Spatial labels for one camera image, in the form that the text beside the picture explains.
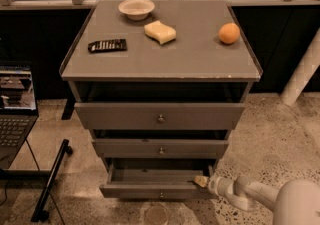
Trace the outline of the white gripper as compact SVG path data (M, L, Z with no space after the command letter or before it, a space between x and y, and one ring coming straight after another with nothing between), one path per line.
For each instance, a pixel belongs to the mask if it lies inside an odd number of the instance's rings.
M197 175L194 177L194 182L202 188L207 187L208 191L214 195L228 198L233 195L233 181L220 176Z

